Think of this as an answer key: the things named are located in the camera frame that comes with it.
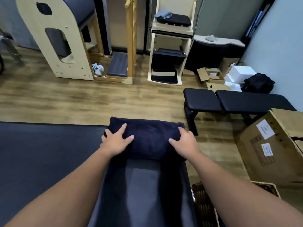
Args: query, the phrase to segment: workout bench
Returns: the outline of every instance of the workout bench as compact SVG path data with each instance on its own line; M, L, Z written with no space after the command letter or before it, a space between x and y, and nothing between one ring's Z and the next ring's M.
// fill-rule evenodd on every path
M194 118L198 112L225 112L241 114L246 125L250 125L265 115L271 108L296 111L282 95L251 92L185 88L184 110L189 130L198 135Z

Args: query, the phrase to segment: wooden pole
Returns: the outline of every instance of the wooden pole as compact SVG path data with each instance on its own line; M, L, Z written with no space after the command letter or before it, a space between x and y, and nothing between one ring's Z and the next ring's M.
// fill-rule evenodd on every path
M137 63L137 0L133 0L133 61Z
M127 26L127 77L133 77L133 2L132 0L125 0L126 8L126 26Z

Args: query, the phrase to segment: dark purple towel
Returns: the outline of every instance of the dark purple towel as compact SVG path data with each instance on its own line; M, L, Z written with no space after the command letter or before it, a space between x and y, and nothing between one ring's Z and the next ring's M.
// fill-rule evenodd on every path
M134 140L119 156L130 159L185 160L169 143L169 138L180 140L178 127L184 128L183 123L111 117L108 129L115 133L124 123L127 127L123 138L134 135Z

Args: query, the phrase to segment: wooden floor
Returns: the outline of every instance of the wooden floor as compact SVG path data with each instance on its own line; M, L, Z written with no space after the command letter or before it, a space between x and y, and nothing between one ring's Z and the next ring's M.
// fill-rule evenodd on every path
M0 121L108 125L111 116L183 122L184 88L202 88L195 77L182 86L147 81L148 56L138 56L134 84L57 78L44 56L18 48L24 66L2 52L6 70L0 76ZM203 153L227 171L249 178L233 135L244 129L239 115L199 112L196 117ZM190 183L200 179L187 162Z

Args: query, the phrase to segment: white shoe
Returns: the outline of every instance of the white shoe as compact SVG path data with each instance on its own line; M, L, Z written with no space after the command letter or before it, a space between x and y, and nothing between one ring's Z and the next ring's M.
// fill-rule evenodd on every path
M104 72L104 68L101 64L92 64L92 66L96 75L101 75Z

